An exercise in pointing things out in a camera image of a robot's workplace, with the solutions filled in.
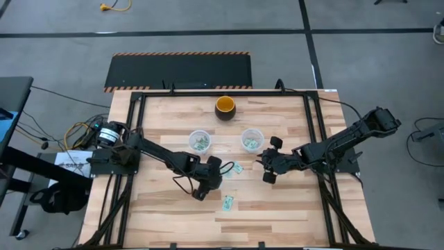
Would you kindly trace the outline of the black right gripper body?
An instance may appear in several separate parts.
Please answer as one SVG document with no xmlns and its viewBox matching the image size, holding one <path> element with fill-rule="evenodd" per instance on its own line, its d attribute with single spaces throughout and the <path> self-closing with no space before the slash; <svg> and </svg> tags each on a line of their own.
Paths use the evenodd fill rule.
<svg viewBox="0 0 444 250">
<path fill-rule="evenodd" d="M 288 154 L 272 153 L 268 158 L 272 172 L 288 172 L 292 170 L 295 162 L 295 157 Z"/>
</svg>

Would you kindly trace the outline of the grey stand leg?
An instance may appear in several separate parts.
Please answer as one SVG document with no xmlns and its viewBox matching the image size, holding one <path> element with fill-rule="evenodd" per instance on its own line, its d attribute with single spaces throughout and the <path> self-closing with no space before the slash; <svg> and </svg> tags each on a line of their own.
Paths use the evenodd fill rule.
<svg viewBox="0 0 444 250">
<path fill-rule="evenodd" d="M 444 122 L 437 123 L 423 131 L 416 131 L 412 135 L 414 142 L 422 142 L 426 138 L 436 138 L 444 143 Z"/>
</svg>

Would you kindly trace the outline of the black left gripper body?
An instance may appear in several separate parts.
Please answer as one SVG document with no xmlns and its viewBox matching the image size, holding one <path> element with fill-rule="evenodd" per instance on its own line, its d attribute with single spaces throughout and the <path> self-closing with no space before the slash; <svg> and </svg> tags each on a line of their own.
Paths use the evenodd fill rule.
<svg viewBox="0 0 444 250">
<path fill-rule="evenodd" d="M 197 167 L 194 171 L 194 179 L 199 183 L 199 190 L 216 190 L 221 184 L 219 167 Z"/>
</svg>

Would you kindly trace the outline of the clear plastic cup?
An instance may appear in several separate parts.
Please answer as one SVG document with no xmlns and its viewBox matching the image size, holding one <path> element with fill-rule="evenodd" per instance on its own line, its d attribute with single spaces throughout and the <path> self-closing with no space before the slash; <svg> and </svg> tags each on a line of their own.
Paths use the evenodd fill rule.
<svg viewBox="0 0 444 250">
<path fill-rule="evenodd" d="M 249 149 L 248 146 L 244 144 L 245 139 L 256 140 L 260 143 L 260 147 L 257 149 Z M 258 152 L 264 144 L 264 135 L 258 128 L 247 128 L 241 134 L 241 145 L 249 153 Z"/>
<path fill-rule="evenodd" d="M 202 137 L 207 137 L 209 139 L 209 145 L 205 147 L 204 151 L 197 151 L 195 149 L 196 144 L 194 144 L 194 141 L 195 141 L 196 138 L 200 138 L 201 139 Z M 193 131 L 189 135 L 189 147 L 193 151 L 195 151 L 197 154 L 205 155 L 207 153 L 208 149 L 210 148 L 211 143 L 212 143 L 212 141 L 211 141 L 211 137 L 210 137 L 209 133 L 204 131 L 204 130 L 196 130 L 196 131 Z"/>
</svg>

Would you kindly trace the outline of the black aluminium table frame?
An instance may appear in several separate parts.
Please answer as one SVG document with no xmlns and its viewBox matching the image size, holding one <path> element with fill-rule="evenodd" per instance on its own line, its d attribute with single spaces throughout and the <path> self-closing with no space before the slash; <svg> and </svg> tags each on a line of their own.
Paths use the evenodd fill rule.
<svg viewBox="0 0 444 250">
<path fill-rule="evenodd" d="M 217 118 L 214 107 L 222 96 L 232 97 L 236 114 Z M 263 182 L 256 153 L 241 145 L 241 133 L 258 128 L 266 139 L 277 136 L 283 152 L 331 136 L 345 128 L 335 91 L 320 90 L 319 104 L 303 92 L 279 90 L 150 90 L 135 104 L 133 126 L 147 139 L 172 151 L 189 150 L 189 134 L 204 130 L 212 143 L 209 156 L 235 161 L 240 174 L 223 179 L 219 189 L 198 201 L 188 195 L 195 181 L 176 178 L 161 162 L 143 156 L 134 177 L 123 244 L 128 248 L 235 250 L 257 247 L 325 247 L 327 233 L 318 179 L 311 171 L 279 176 Z M 234 197 L 231 211 L 223 211 L 225 196 Z"/>
</svg>

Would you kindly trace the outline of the black hazard-striped floor mat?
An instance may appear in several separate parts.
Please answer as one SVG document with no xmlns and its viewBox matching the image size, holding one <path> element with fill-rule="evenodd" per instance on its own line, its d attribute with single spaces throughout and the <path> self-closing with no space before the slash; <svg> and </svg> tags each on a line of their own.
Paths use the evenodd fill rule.
<svg viewBox="0 0 444 250">
<path fill-rule="evenodd" d="M 104 92 L 252 86 L 247 51 L 120 52 L 112 57 Z"/>
</svg>

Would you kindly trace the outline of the white printed paper sheet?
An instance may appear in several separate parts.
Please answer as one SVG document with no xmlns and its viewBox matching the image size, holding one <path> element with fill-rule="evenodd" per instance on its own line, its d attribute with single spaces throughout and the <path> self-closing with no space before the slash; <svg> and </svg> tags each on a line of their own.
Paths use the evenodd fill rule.
<svg viewBox="0 0 444 250">
<path fill-rule="evenodd" d="M 55 165 L 78 175 L 90 177 L 91 166 L 87 159 L 91 157 L 91 151 L 68 150 L 56 154 Z"/>
</svg>

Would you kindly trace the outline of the brown mug with yellow inside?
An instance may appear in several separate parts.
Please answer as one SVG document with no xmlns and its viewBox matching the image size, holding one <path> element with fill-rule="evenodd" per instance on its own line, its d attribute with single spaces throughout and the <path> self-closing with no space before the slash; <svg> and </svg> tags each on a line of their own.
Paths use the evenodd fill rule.
<svg viewBox="0 0 444 250">
<path fill-rule="evenodd" d="M 236 103 L 232 97 L 222 96 L 216 100 L 214 112 L 222 121 L 231 120 L 236 114 Z"/>
</svg>

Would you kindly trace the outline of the black bag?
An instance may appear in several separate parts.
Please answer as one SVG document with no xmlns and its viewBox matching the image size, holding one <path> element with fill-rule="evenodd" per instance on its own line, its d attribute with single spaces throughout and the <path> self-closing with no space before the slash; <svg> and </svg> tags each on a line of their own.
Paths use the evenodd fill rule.
<svg viewBox="0 0 444 250">
<path fill-rule="evenodd" d="M 82 187 L 55 183 L 48 188 L 34 192 L 29 198 L 40 205 L 46 213 L 63 213 L 81 210 L 88 202 L 89 195 Z"/>
</svg>

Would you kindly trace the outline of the dark grey desk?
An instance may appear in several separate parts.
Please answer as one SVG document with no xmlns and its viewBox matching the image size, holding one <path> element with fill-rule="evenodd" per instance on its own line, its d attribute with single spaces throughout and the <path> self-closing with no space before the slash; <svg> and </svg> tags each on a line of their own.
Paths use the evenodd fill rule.
<svg viewBox="0 0 444 250">
<path fill-rule="evenodd" d="M 24 195 L 10 230 L 10 235 L 16 240 L 23 240 L 29 234 L 22 228 L 28 198 L 44 178 L 80 188 L 90 189 L 92 186 L 92 179 L 55 165 L 54 153 L 35 157 L 9 145 L 31 93 L 32 83 L 30 76 L 0 77 L 0 205 L 8 191 Z"/>
</svg>

